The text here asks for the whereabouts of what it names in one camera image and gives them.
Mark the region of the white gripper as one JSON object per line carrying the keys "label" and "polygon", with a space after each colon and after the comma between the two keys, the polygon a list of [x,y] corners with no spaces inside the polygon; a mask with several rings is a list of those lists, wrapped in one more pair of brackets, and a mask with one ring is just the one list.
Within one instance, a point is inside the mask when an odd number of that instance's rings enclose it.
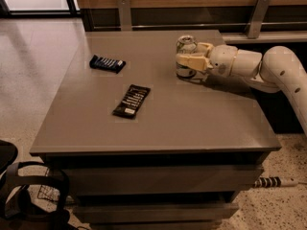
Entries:
{"label": "white gripper", "polygon": [[196,71],[209,69],[210,74],[226,78],[230,76],[238,49],[228,45],[214,47],[211,43],[199,42],[196,53],[198,55],[177,54],[176,62]]}

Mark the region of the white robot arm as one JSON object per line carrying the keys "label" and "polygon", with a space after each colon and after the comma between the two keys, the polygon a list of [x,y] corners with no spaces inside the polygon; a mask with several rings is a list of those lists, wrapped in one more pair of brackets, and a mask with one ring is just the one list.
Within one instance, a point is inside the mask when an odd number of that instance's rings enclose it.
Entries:
{"label": "white robot arm", "polygon": [[282,91],[307,134],[307,74],[296,54],[274,46],[264,55],[235,46],[198,43],[191,53],[177,53],[184,68],[219,77],[238,77],[266,93]]}

